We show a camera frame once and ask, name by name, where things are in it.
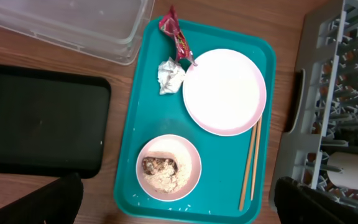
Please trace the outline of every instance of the gray dish rack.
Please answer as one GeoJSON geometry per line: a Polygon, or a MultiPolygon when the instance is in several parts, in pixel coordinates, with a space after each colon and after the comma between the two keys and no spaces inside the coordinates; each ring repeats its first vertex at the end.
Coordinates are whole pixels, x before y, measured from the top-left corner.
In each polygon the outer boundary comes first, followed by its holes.
{"type": "Polygon", "coordinates": [[[319,190],[358,212],[358,190],[330,183],[332,152],[358,154],[358,1],[331,0],[305,16],[295,69],[301,76],[295,119],[283,133],[273,173],[319,190]]]}

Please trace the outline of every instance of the clear plastic container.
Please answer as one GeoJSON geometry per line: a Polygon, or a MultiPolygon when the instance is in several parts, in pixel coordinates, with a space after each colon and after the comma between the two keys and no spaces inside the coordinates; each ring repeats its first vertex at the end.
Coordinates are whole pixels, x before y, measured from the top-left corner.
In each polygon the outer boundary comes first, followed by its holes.
{"type": "Polygon", "coordinates": [[[128,65],[154,0],[0,0],[0,27],[128,65]]]}

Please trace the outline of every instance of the black object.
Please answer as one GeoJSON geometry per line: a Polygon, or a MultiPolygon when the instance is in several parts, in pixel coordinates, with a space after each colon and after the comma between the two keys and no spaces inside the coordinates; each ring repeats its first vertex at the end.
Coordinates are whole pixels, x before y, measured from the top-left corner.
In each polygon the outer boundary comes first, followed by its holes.
{"type": "Polygon", "coordinates": [[[78,174],[58,179],[0,209],[0,224],[72,224],[84,194],[78,174]]]}
{"type": "Polygon", "coordinates": [[[289,178],[280,178],[274,204],[282,224],[358,224],[358,214],[289,178]]]}
{"type": "Polygon", "coordinates": [[[98,77],[0,65],[0,172],[99,172],[111,89],[98,77]]]}

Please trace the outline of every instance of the crumpled paper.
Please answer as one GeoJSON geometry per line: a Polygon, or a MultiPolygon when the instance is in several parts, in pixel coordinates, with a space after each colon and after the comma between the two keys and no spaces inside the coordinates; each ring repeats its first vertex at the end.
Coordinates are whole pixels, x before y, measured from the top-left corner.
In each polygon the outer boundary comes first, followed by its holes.
{"type": "Polygon", "coordinates": [[[181,83],[185,80],[186,72],[172,58],[162,62],[158,66],[158,82],[160,83],[160,95],[176,93],[181,83]]]}

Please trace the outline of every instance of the dish rack handle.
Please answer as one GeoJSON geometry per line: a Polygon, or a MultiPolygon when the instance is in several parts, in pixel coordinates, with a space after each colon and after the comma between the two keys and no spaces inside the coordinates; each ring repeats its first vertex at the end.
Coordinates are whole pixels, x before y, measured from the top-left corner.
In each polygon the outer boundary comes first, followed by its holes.
{"type": "Polygon", "coordinates": [[[306,71],[304,68],[301,69],[300,72],[295,73],[295,89],[293,94],[293,100],[290,108],[290,115],[288,116],[288,121],[286,125],[285,133],[291,133],[295,129],[295,126],[298,122],[301,102],[303,98],[303,92],[305,90],[305,80],[306,80],[306,71]]]}

